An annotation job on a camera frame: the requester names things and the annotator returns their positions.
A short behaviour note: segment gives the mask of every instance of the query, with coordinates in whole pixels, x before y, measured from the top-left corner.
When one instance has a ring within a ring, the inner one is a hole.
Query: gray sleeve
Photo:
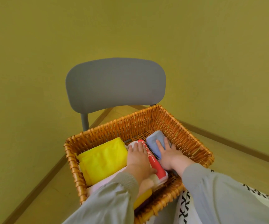
[[[133,224],[133,204],[139,192],[136,179],[129,173],[118,173],[100,187],[63,224]]]
[[[202,223],[269,223],[269,207],[229,176],[196,163],[185,169],[182,181]]]

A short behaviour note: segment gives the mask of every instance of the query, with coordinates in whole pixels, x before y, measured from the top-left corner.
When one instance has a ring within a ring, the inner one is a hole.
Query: sleeve cuff
[[[118,173],[111,182],[121,184],[130,193],[131,197],[135,200],[139,193],[139,184],[132,174],[127,172]]]
[[[182,174],[182,182],[185,188],[192,192],[200,181],[206,176],[211,174],[211,171],[198,163],[189,165]]]

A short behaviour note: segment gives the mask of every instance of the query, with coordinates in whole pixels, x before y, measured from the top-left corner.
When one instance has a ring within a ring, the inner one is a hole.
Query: folded yellow fabric
[[[125,167],[127,150],[121,138],[115,138],[76,157],[87,186],[91,186]]]
[[[148,189],[146,192],[141,194],[133,204],[133,209],[139,207],[145,200],[147,200],[152,195],[152,190]]]

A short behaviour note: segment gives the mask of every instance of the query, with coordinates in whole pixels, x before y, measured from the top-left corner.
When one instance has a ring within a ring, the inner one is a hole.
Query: chair backrest
[[[121,105],[154,105],[162,100],[166,75],[149,60],[108,58],[78,64],[66,77],[71,107],[91,113]]]

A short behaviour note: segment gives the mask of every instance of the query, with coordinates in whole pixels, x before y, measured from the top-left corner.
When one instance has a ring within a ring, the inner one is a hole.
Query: baseboard
[[[135,109],[138,109],[138,110],[146,108],[143,105],[131,105],[131,107],[133,107]],[[218,136],[218,135],[216,135],[214,133],[208,132],[207,130],[198,128],[196,126],[193,126],[193,125],[191,125],[189,123],[186,123],[184,121],[179,120],[179,122],[181,122],[181,124],[185,128],[187,128],[189,131],[195,132],[195,133],[200,134],[200,135],[202,135],[204,137],[207,137],[207,138],[210,138],[210,139],[212,139],[214,141],[222,143],[222,144],[224,144],[226,146],[232,147],[232,148],[237,149],[237,150],[239,150],[241,152],[244,152],[244,153],[249,154],[251,156],[254,156],[256,158],[262,159],[262,160],[264,160],[266,162],[269,162],[269,155],[268,154],[259,152],[259,151],[255,150],[255,149],[246,147],[246,146],[241,145],[241,144],[239,144],[237,142],[234,142],[234,141],[231,141],[229,139],[223,138],[221,136]]]
[[[90,128],[97,127],[104,118],[109,114],[113,108],[107,108],[101,115],[93,122]],[[47,184],[54,178],[60,169],[67,163],[66,155],[64,155],[59,162],[48,172],[48,174],[39,182],[39,184],[28,194],[28,196],[19,204],[19,206],[11,213],[11,215],[2,224],[14,224],[17,219],[24,213],[28,206],[34,199],[42,192]]]

